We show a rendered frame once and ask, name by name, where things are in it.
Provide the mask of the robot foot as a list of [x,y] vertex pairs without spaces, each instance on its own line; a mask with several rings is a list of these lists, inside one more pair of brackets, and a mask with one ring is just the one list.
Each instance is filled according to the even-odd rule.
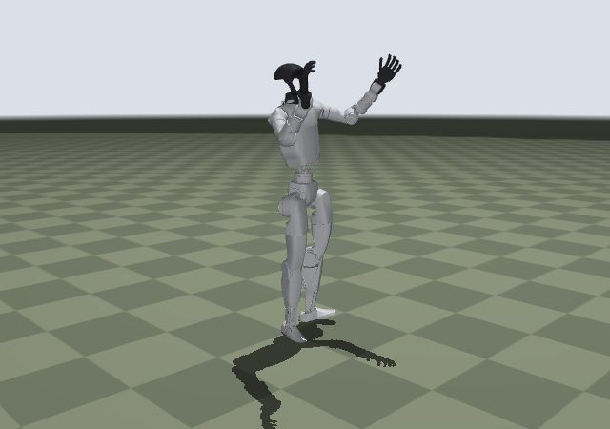
[[[310,311],[312,310],[310,309]],[[307,314],[305,310],[300,312],[299,321],[308,322],[311,320],[322,319],[324,317],[330,317],[337,313],[336,309],[321,309],[317,307],[314,307],[314,310],[312,312],[309,313],[308,310],[307,312]]]
[[292,322],[291,322],[291,328],[288,329],[286,327],[286,321],[284,321],[281,326],[281,332],[284,333],[289,339],[291,339],[295,342],[306,342],[307,341],[307,339],[300,333],[300,331],[298,330],[298,328],[296,326],[292,327]]

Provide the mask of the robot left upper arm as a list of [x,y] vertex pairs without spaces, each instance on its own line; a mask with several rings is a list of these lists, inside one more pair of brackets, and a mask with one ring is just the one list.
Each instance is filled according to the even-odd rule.
[[358,120],[357,111],[354,108],[348,108],[345,112],[339,109],[322,104],[319,101],[313,100],[315,106],[316,117],[327,119],[344,124],[354,125]]

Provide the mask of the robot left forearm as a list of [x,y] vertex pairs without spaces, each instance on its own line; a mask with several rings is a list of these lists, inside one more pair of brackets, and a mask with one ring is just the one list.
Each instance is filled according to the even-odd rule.
[[357,111],[357,115],[366,113],[367,110],[372,106],[372,103],[377,100],[380,89],[381,86],[375,82],[371,88],[365,92],[364,96],[362,96],[361,99],[350,108],[354,108],[355,111]]

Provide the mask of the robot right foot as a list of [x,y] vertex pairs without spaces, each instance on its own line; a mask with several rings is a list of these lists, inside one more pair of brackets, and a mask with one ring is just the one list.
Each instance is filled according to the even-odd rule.
[[300,331],[298,330],[298,328],[296,326],[292,327],[292,322],[291,322],[291,328],[288,329],[286,327],[286,321],[284,321],[281,326],[281,332],[284,333],[289,339],[291,339],[295,342],[306,342],[307,341],[307,339],[300,333]]

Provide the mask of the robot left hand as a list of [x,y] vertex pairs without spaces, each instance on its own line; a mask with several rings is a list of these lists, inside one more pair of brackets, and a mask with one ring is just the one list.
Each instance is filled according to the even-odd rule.
[[[401,66],[402,66],[401,64],[399,64],[398,68],[395,70],[395,68],[398,65],[399,60],[396,61],[396,57],[393,56],[393,60],[392,60],[391,64],[389,65],[390,60],[391,60],[391,54],[388,54],[388,55],[389,55],[388,60],[385,64],[385,66],[383,66],[383,67],[382,67],[382,57],[380,57],[379,73],[377,74],[378,78],[376,78],[375,81],[372,83],[372,85],[373,85],[375,82],[377,82],[381,86],[381,89],[379,90],[378,94],[381,94],[381,92],[386,87],[385,83],[391,81],[395,77],[395,75],[398,73],[398,71],[401,69]],[[395,63],[395,61],[396,61],[396,63]],[[395,63],[395,65],[394,65],[394,63]],[[387,67],[388,65],[389,65],[389,67]],[[395,72],[393,72],[393,71],[395,71]]]

